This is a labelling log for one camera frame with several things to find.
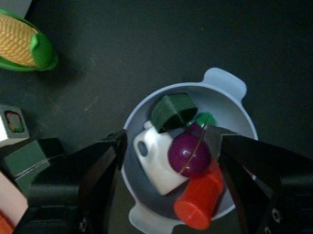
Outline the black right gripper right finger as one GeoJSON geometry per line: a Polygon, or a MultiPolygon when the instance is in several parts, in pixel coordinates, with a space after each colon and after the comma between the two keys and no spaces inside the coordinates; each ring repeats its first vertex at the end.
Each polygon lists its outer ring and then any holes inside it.
{"type": "Polygon", "coordinates": [[[313,234],[313,160],[207,126],[242,234],[313,234]]]}

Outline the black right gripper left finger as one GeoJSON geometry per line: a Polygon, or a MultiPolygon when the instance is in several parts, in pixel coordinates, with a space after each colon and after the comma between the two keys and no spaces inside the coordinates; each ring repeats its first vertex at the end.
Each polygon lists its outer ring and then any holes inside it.
{"type": "Polygon", "coordinates": [[[39,173],[14,234],[107,234],[126,148],[119,131],[39,173]]]}

